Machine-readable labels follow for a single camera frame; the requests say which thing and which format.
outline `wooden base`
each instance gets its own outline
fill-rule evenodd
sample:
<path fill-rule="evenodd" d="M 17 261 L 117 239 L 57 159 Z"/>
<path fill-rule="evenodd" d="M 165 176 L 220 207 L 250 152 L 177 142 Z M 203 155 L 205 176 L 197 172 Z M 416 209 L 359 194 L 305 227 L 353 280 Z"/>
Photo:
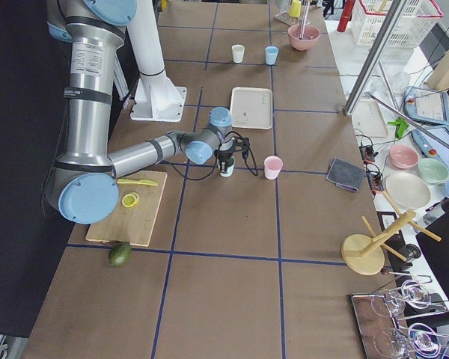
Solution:
<path fill-rule="evenodd" d="M 348 267 L 356 273 L 375 275 L 384 266 L 385 258 L 381 248 L 377 248 L 367 257 L 361 256 L 361 251 L 372 241 L 372 238 L 362 234 L 353 234 L 344 239 L 341 246 L 341 256 L 343 256 L 344 262 L 346 262 Z"/>

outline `wooden cutting board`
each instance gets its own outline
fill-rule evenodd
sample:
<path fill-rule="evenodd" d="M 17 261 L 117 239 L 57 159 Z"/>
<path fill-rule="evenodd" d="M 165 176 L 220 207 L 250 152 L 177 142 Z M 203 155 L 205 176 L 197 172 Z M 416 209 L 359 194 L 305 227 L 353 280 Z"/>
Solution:
<path fill-rule="evenodd" d="M 150 244 L 167 175 L 166 172 L 140 171 L 123 177 L 128 180 L 152 180 L 158 185 L 118 185 L 120 197 L 116 208 L 108 217 L 90 226 L 86 240 L 129 242 L 131 245 L 147 247 Z M 121 199 L 130 192 L 138 193 L 140 199 L 135 206 L 126 208 L 121 204 Z"/>

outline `pink bowl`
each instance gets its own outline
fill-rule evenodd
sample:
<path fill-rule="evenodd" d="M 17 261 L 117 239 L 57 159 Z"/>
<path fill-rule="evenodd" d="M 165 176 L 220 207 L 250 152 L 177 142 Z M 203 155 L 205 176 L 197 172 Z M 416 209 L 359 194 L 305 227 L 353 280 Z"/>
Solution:
<path fill-rule="evenodd" d="M 301 24 L 292 25 L 287 29 L 287 36 L 291 46 L 299 51 L 305 51 L 316 45 L 321 36 L 320 30 L 312 25 L 305 26 L 305 36 L 302 39 L 299 39 L 300 34 Z"/>
<path fill-rule="evenodd" d="M 416 166 L 419 162 L 418 154 L 411 148 L 403 144 L 396 144 L 389 150 L 391 163 L 401 170 Z"/>

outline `white cup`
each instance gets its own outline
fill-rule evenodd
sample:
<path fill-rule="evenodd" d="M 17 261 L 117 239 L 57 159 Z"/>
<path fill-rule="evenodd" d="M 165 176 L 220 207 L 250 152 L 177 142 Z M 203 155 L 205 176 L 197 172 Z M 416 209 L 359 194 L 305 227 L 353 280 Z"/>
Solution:
<path fill-rule="evenodd" d="M 243 45 L 232 45 L 231 51 L 233 51 L 233 62 L 241 64 L 242 59 L 245 57 L 245 47 Z"/>
<path fill-rule="evenodd" d="M 227 170 L 226 172 L 220 172 L 219 175 L 221 177 L 229 177 L 233 174 L 234 170 L 234 156 L 231 156 L 227 161 Z"/>
<path fill-rule="evenodd" d="M 277 156 L 269 156 L 264 160 L 264 176 L 268 180 L 275 180 L 283 168 L 283 160 Z"/>

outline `red bottle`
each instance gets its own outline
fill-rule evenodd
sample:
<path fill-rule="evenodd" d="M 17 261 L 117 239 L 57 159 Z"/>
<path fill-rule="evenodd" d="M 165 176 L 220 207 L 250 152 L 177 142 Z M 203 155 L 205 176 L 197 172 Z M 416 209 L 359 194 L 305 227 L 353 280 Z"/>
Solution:
<path fill-rule="evenodd" d="M 347 23 L 349 19 L 351 19 L 352 8 L 354 7 L 355 0 L 347 0 L 344 5 L 343 13 L 341 14 L 341 18 L 339 19 L 339 25 L 337 26 L 337 30 L 339 32 L 345 32 Z"/>

